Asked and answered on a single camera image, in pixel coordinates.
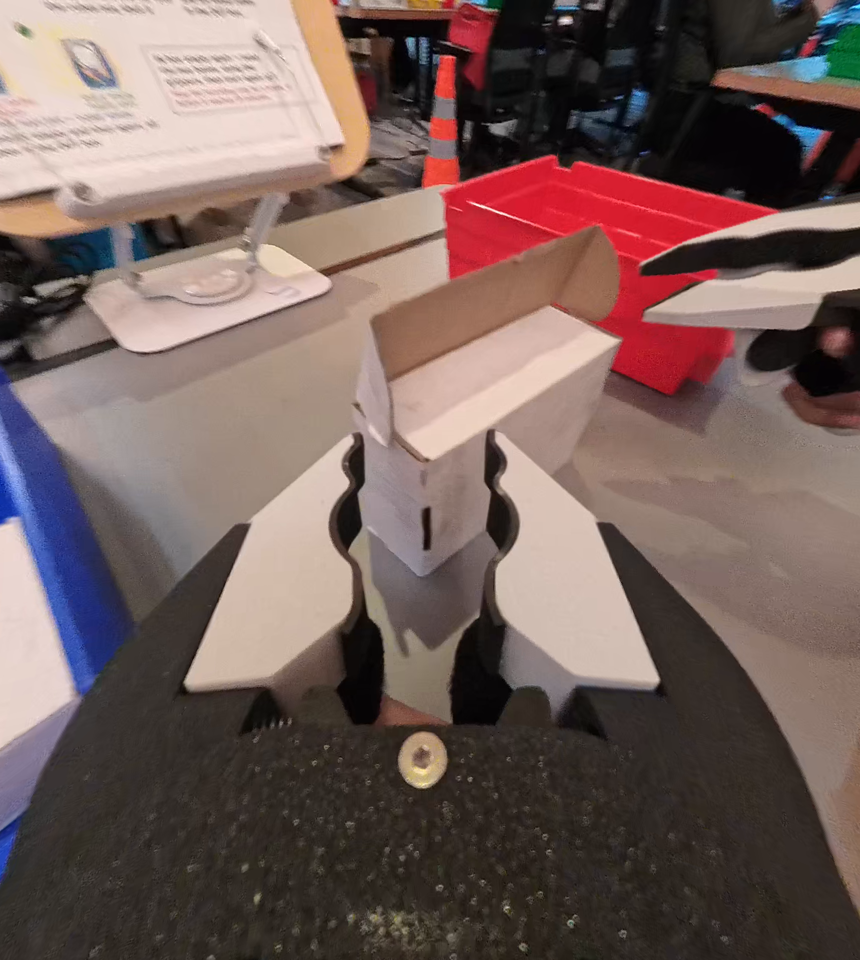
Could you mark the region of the person's right hand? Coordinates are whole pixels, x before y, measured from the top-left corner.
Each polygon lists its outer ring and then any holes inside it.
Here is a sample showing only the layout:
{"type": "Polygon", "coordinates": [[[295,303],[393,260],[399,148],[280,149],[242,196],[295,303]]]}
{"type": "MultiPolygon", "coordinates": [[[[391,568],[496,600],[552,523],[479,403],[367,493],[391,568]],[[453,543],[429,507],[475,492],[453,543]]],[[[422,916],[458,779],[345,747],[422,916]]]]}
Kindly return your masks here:
{"type": "Polygon", "coordinates": [[[860,431],[860,391],[813,396],[794,381],[783,389],[782,398],[810,426],[860,431]]]}

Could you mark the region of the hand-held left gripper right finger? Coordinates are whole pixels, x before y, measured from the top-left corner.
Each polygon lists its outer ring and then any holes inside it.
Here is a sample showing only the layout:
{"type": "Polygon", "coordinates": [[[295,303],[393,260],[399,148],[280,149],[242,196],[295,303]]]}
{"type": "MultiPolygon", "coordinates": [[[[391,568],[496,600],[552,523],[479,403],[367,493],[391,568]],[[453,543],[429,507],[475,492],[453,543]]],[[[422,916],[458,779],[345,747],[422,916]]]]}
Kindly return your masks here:
{"type": "Polygon", "coordinates": [[[590,510],[507,436],[484,445],[485,533],[494,553],[450,678],[455,724],[496,724],[536,689],[551,720],[584,690],[652,694],[661,678],[590,510]]]}

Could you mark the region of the wooden table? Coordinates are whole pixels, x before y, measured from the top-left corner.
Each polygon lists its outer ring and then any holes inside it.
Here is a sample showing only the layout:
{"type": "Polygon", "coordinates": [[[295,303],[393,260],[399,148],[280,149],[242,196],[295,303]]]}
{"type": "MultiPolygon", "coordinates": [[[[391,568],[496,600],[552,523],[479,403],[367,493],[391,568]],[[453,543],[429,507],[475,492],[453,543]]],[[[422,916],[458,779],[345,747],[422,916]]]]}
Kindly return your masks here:
{"type": "Polygon", "coordinates": [[[860,138],[860,80],[833,77],[824,56],[725,68],[716,90],[748,94],[799,126],[860,138]]]}

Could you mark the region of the blue plastic bin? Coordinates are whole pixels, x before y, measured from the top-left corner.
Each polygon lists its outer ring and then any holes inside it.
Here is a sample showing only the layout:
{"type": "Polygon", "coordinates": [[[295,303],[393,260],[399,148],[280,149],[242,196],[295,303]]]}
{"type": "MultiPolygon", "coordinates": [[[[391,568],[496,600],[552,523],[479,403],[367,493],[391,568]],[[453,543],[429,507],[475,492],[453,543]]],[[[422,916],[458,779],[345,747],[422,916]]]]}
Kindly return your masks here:
{"type": "MultiPolygon", "coordinates": [[[[132,619],[55,445],[0,368],[0,524],[13,518],[24,527],[79,705],[132,619]]],[[[26,809],[0,831],[0,881],[26,809]]]]}

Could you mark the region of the blue tote basket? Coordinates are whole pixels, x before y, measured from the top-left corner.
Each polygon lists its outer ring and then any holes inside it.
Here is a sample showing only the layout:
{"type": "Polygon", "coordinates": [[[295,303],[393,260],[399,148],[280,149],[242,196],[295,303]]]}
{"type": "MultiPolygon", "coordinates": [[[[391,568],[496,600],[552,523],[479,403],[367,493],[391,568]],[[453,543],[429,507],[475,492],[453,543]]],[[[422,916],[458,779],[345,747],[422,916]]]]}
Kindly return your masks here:
{"type": "Polygon", "coordinates": [[[52,238],[44,241],[52,260],[74,275],[89,275],[116,268],[110,228],[52,238]]]}

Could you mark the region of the printed instruction sheet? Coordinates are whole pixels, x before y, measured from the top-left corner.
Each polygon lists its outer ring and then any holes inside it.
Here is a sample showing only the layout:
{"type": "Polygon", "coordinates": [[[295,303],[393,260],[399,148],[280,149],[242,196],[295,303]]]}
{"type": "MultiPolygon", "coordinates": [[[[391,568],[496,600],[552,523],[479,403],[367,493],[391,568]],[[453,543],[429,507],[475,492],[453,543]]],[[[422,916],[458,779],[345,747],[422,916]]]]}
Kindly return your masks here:
{"type": "Polygon", "coordinates": [[[0,1],[0,202],[273,172],[344,144],[290,2],[0,1]]]}

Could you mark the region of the red plastic bin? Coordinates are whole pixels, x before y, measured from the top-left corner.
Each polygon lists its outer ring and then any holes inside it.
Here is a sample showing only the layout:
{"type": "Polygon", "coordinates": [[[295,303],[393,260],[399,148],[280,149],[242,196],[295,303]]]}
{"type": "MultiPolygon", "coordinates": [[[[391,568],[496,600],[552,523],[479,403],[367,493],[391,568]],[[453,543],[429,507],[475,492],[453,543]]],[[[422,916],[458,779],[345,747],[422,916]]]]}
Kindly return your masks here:
{"type": "Polygon", "coordinates": [[[450,279],[600,227],[620,266],[615,306],[596,322],[622,341],[612,369],[666,396],[687,382],[708,385],[733,353],[734,336],[720,328],[644,322],[646,309],[713,274],[642,277],[640,264],[688,239],[772,213],[586,162],[565,168],[551,156],[452,186],[443,203],[450,279]]]}

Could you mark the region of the orange traffic cone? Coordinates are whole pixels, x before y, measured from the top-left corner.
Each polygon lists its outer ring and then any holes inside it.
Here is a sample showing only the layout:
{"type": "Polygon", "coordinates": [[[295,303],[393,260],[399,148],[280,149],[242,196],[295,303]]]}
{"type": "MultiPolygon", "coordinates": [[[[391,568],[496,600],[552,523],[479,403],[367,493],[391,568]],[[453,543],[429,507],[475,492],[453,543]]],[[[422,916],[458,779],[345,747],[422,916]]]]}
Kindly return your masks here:
{"type": "Polygon", "coordinates": [[[460,182],[456,81],[457,60],[444,54],[436,71],[435,99],[422,174],[424,189],[454,186],[460,182]]]}

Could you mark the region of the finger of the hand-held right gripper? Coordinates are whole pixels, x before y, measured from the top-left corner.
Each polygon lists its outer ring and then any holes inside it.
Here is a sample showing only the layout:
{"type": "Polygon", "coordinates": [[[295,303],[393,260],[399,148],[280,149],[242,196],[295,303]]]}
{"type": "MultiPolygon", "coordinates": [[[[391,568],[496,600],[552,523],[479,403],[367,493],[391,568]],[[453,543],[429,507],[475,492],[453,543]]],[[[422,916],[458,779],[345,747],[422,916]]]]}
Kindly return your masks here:
{"type": "Polygon", "coordinates": [[[644,277],[810,270],[860,256],[860,197],[779,211],[685,241],[643,261],[644,277]]]}
{"type": "Polygon", "coordinates": [[[860,255],[820,269],[779,270],[709,279],[650,306],[650,325],[727,330],[802,330],[820,308],[860,309],[860,255]]]}

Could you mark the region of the black office chair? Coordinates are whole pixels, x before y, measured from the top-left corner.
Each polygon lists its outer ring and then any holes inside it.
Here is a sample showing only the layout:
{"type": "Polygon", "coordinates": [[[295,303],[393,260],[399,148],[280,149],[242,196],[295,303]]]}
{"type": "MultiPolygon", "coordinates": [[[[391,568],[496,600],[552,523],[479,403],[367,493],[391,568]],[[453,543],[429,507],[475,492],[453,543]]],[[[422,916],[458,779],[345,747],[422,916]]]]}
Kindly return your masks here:
{"type": "Polygon", "coordinates": [[[612,157],[634,94],[651,80],[664,2],[503,2],[483,78],[458,82],[467,171],[541,153],[612,157]]]}

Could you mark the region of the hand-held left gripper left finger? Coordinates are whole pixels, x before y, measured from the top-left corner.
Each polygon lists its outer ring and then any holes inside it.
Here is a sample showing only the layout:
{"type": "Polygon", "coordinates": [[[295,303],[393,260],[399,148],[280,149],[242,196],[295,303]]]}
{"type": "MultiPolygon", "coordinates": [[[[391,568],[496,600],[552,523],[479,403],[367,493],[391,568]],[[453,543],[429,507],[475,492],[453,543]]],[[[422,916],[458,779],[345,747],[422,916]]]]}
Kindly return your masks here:
{"type": "Polygon", "coordinates": [[[363,529],[364,441],[340,440],[247,525],[196,655],[190,694],[268,691],[285,714],[317,688],[374,723],[384,644],[351,547],[363,529]]]}

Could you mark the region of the wooden display board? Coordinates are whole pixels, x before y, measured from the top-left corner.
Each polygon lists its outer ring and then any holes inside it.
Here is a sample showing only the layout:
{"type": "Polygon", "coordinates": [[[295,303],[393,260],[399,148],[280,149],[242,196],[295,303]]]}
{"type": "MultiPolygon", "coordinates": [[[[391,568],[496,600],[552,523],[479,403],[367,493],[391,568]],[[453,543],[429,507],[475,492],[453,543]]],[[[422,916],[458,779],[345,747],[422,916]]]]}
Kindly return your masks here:
{"type": "Polygon", "coordinates": [[[329,2],[290,2],[325,95],[344,135],[341,147],[318,150],[316,160],[273,172],[225,175],[229,159],[219,161],[217,176],[199,172],[177,183],[151,184],[142,193],[128,190],[116,198],[94,198],[81,184],[0,201],[0,234],[51,239],[206,208],[231,207],[271,192],[290,193],[341,182],[357,173],[368,155],[369,126],[352,64],[329,2]]]}

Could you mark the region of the grey desk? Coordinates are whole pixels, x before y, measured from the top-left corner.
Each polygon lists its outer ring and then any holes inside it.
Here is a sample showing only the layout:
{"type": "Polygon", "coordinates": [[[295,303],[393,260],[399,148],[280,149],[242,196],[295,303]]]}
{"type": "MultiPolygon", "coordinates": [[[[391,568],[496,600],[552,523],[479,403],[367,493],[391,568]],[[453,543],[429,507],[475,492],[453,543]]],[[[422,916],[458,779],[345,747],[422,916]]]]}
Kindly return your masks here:
{"type": "MultiPolygon", "coordinates": [[[[442,201],[412,193],[284,226],[320,302],[153,355],[88,312],[15,383],[65,455],[133,616],[350,428],[370,317],[445,282],[442,201]]],[[[557,475],[710,624],[796,752],[841,868],[836,796],[860,734],[860,436],[811,429],[726,364],[663,397],[612,375],[557,475]]]]}

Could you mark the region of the person's left hand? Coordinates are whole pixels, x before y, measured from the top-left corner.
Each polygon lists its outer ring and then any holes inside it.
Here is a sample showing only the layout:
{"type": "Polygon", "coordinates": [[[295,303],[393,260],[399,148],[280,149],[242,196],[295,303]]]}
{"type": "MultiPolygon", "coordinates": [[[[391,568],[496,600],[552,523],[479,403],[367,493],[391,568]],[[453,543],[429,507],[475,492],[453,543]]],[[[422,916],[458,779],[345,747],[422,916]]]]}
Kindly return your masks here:
{"type": "Polygon", "coordinates": [[[384,695],[374,725],[379,727],[445,727],[450,725],[450,721],[384,695]]]}

